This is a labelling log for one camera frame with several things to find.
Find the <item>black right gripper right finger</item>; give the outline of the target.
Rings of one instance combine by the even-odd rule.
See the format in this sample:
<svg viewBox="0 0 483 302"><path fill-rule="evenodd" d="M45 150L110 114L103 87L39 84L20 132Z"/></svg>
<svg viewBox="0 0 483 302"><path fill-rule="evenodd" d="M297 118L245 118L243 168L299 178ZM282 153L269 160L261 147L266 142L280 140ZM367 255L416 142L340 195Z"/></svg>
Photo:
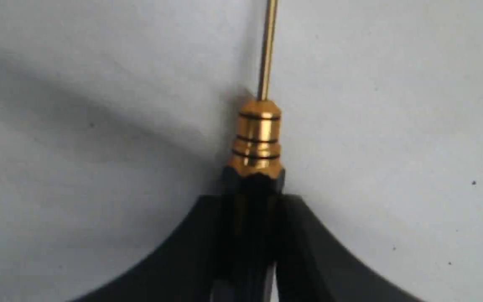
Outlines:
<svg viewBox="0 0 483 302"><path fill-rule="evenodd" d="M298 195L278 205L280 302L417 302L349 252Z"/></svg>

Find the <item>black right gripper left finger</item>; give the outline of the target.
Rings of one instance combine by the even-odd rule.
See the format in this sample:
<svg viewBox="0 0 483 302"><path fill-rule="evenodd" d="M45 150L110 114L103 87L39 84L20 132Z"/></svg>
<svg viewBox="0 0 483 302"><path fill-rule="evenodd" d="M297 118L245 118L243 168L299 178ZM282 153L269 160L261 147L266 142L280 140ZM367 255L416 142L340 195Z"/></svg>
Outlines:
<svg viewBox="0 0 483 302"><path fill-rule="evenodd" d="M79 302L208 302L216 276L222 200L202 195L151 254Z"/></svg>

